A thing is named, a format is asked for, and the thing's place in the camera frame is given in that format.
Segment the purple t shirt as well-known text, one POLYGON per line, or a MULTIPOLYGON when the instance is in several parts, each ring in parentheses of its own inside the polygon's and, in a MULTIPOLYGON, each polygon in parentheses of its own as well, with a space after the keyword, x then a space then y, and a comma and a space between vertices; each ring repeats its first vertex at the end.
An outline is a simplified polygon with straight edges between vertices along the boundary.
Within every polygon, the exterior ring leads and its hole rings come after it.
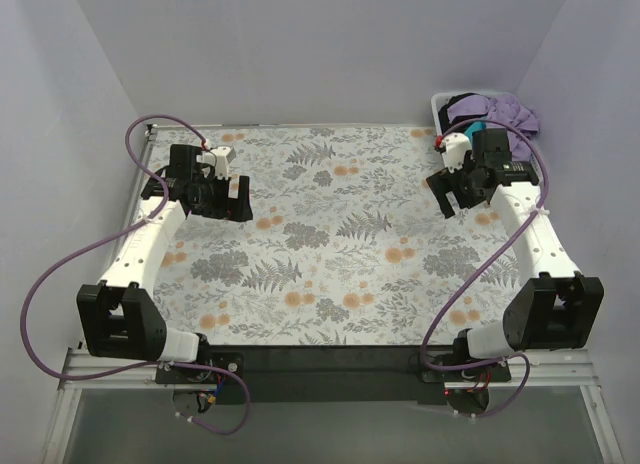
POLYGON ((527 137, 535 136, 539 133, 540 121, 538 116, 533 110, 524 106, 515 95, 499 93, 493 96, 483 96, 488 99, 485 118, 510 124, 527 137))

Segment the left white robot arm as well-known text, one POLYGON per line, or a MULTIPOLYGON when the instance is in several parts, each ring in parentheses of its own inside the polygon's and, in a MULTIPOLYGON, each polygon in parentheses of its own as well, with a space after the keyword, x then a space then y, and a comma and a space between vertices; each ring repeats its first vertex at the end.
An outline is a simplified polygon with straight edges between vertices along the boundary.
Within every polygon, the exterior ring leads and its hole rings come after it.
POLYGON ((193 332, 170 328, 153 301, 157 273, 169 244, 189 216, 247 222, 252 220, 247 176, 230 196, 229 146, 203 150, 174 144, 169 162, 150 177, 141 192, 138 229, 129 233, 114 262, 95 285, 84 285, 76 302, 91 355, 143 361, 177 361, 193 384, 213 370, 193 332))

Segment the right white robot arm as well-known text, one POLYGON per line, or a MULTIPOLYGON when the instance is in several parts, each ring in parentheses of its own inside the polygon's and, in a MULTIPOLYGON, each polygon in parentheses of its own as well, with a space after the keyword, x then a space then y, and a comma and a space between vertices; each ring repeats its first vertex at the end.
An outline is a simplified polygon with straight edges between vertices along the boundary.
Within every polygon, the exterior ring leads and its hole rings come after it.
POLYGON ((519 351, 584 347, 604 298, 601 280, 585 276, 556 235, 544 207, 547 171, 513 159, 509 132, 449 130, 436 144, 444 167, 427 180, 446 217, 454 214, 449 194, 462 208, 488 203, 508 235, 502 248, 518 262, 522 287, 499 320, 462 331, 447 358, 420 351, 427 368, 469 382, 519 351))

